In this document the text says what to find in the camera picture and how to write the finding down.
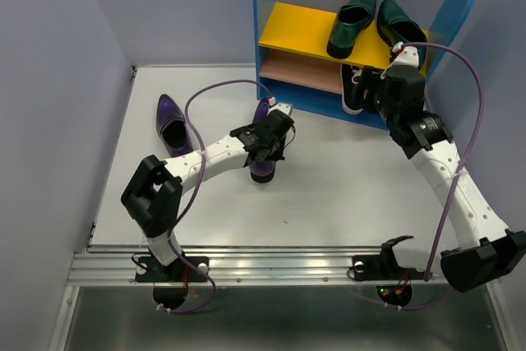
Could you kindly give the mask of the black sneaker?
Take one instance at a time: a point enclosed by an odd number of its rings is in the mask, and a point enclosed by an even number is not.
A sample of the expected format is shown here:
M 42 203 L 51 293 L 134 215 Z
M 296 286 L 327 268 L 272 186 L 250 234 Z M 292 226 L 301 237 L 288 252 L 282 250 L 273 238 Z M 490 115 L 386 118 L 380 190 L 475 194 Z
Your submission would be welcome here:
M 358 93 L 358 82 L 362 70 L 362 67 L 348 64 L 343 64 L 340 68 L 342 108 L 351 115 L 358 115 L 362 111 L 363 94 Z

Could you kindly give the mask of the green loafer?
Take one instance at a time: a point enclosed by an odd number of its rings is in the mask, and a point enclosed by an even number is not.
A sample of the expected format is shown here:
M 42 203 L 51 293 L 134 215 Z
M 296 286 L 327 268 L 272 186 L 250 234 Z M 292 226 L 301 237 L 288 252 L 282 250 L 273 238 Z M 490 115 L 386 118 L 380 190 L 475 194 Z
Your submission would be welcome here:
M 336 14 L 326 45 L 326 52 L 345 59 L 353 51 L 360 33 L 373 21 L 377 0 L 350 0 Z
M 398 42 L 427 42 L 424 31 L 408 17 L 395 0 L 381 2 L 377 13 L 376 29 L 389 48 L 393 48 Z

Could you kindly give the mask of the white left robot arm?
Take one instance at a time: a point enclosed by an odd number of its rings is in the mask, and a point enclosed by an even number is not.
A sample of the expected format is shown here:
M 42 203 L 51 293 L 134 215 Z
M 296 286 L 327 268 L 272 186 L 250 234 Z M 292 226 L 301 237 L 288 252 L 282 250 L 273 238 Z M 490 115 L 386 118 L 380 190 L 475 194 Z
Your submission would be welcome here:
M 164 160 L 150 155 L 140 162 L 121 196 L 150 251 L 137 282 L 183 280 L 187 266 L 173 230 L 182 196 L 221 173 L 283 160 L 291 113 L 291 105 L 278 103 L 262 121 L 232 130 L 203 151 Z

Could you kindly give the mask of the purple loafer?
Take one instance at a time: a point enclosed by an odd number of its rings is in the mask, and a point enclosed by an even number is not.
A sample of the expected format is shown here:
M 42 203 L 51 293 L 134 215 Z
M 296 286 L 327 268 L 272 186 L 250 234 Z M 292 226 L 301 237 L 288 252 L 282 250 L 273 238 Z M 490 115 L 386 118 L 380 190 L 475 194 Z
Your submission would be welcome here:
M 268 100 L 262 99 L 256 106 L 252 122 L 256 123 L 263 121 L 266 118 L 269 109 L 270 105 Z M 249 165 L 249 170 L 251 179 L 254 182 L 268 183 L 275 175 L 275 162 L 267 160 L 264 162 L 252 163 Z
M 157 134 L 170 157 L 193 151 L 183 112 L 169 95 L 159 97 L 155 120 Z

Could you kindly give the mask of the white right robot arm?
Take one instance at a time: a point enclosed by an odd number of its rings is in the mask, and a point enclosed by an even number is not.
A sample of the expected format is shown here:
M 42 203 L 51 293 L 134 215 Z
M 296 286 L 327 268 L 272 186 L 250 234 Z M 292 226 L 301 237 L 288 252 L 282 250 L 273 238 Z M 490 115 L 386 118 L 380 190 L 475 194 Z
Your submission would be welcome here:
M 466 293 L 508 275 L 525 255 L 525 233 L 512 231 L 490 207 L 461 164 L 450 129 L 438 114 L 425 110 L 420 71 L 405 65 L 384 71 L 364 67 L 351 81 L 358 104 L 381 116 L 391 139 L 427 180 L 458 243 L 444 248 L 412 235 L 392 238 L 378 254 L 358 256 L 355 280 L 440 275 Z

